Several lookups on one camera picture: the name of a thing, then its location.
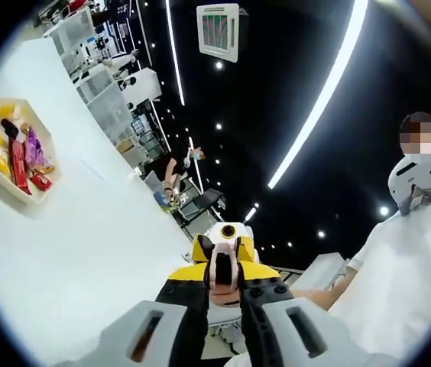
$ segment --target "desk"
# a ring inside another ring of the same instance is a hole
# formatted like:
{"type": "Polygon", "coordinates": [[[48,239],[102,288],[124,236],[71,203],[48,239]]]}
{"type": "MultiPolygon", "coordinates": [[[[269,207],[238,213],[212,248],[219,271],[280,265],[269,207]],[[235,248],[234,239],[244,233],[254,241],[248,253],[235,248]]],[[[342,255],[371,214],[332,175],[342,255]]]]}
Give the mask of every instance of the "desk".
{"type": "Polygon", "coordinates": [[[40,206],[0,187],[0,320],[50,365],[94,347],[113,320],[154,299],[191,244],[98,126],[51,39],[8,55],[0,96],[28,100],[63,173],[40,206]]]}

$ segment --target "ceiling air conditioner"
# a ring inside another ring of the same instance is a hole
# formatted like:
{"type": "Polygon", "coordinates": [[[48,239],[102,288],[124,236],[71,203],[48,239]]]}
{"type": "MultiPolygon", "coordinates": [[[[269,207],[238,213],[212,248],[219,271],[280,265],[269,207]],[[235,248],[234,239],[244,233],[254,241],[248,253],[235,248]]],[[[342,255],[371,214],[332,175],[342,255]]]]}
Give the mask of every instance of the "ceiling air conditioner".
{"type": "Polygon", "coordinates": [[[213,4],[197,7],[199,49],[202,54],[238,62],[239,5],[213,4]]]}

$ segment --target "storage box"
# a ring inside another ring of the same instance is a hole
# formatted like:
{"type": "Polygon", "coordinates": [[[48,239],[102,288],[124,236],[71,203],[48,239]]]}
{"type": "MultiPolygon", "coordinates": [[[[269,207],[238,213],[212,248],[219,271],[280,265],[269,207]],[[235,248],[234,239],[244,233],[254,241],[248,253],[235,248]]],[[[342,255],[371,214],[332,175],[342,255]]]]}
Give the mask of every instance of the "storage box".
{"type": "MultiPolygon", "coordinates": [[[[7,177],[1,171],[0,171],[0,184],[10,194],[17,197],[17,199],[19,199],[24,203],[27,203],[27,204],[42,203],[45,197],[52,190],[55,189],[55,187],[58,185],[61,179],[61,171],[59,167],[59,162],[57,161],[56,151],[54,150],[53,139],[51,137],[51,134],[47,130],[47,128],[44,126],[42,121],[37,117],[34,110],[31,108],[27,100],[13,99],[13,98],[0,99],[0,106],[6,106],[6,105],[15,105],[14,115],[15,115],[15,118],[19,118],[19,121],[16,122],[15,124],[17,125],[17,128],[19,128],[19,130],[20,130],[20,124],[22,122],[28,123],[33,128],[33,130],[37,135],[37,138],[41,142],[41,146],[44,151],[44,156],[49,161],[49,163],[55,167],[55,170],[50,174],[46,175],[46,177],[49,180],[51,180],[53,183],[53,186],[48,191],[40,191],[35,187],[32,181],[28,178],[27,179],[28,188],[31,192],[31,195],[28,195],[23,190],[15,186],[14,182],[11,180],[11,177],[7,177]]],[[[5,141],[8,141],[8,137],[5,134],[5,130],[1,125],[0,125],[0,135],[5,139],[5,141]]],[[[17,140],[24,141],[25,134],[23,134],[22,132],[19,132],[17,140]]]]}

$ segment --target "ceiling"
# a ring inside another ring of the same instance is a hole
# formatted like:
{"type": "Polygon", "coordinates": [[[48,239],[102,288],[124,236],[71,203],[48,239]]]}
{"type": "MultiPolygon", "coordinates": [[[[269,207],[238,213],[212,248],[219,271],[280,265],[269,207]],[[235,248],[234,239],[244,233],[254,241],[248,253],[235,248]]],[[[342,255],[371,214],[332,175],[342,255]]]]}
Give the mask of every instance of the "ceiling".
{"type": "MultiPolygon", "coordinates": [[[[384,220],[378,209],[395,211],[387,178],[402,157],[400,122],[416,110],[431,113],[431,56],[420,42],[371,2],[333,97],[270,190],[270,178],[329,75],[353,1],[238,2],[249,14],[248,46],[240,50],[237,63],[223,61],[223,69],[216,70],[217,59],[199,52],[196,33],[196,6],[210,2],[172,0],[185,106],[180,104],[165,0],[147,3],[139,0],[141,17],[152,67],[164,81],[158,115],[171,145],[188,145],[191,136],[203,147],[204,188],[225,194],[224,219],[242,221],[259,204],[248,225],[269,265],[303,269],[319,253],[334,251],[352,257],[384,220]],[[222,130],[216,130],[216,123],[222,130]],[[324,239],[317,235],[320,230],[324,239]]],[[[134,37],[141,39],[140,34],[134,37]]],[[[192,177],[197,182],[195,172],[192,177]]]]}

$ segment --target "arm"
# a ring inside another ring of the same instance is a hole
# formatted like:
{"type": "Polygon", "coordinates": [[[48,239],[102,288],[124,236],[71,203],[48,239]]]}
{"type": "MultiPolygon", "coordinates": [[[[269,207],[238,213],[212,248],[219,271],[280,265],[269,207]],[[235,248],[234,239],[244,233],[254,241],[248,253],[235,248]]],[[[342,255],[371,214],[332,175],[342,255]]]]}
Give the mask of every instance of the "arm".
{"type": "Polygon", "coordinates": [[[329,310],[331,306],[345,293],[346,288],[350,285],[357,274],[354,268],[346,268],[346,276],[335,287],[325,291],[312,291],[312,290],[293,290],[292,295],[295,298],[305,297],[309,298],[312,302],[317,304],[324,310],[329,310]]]}
{"type": "Polygon", "coordinates": [[[170,159],[170,162],[168,162],[167,170],[164,174],[164,181],[170,182],[171,176],[173,176],[173,169],[177,165],[177,161],[175,161],[173,158],[170,159]]]}

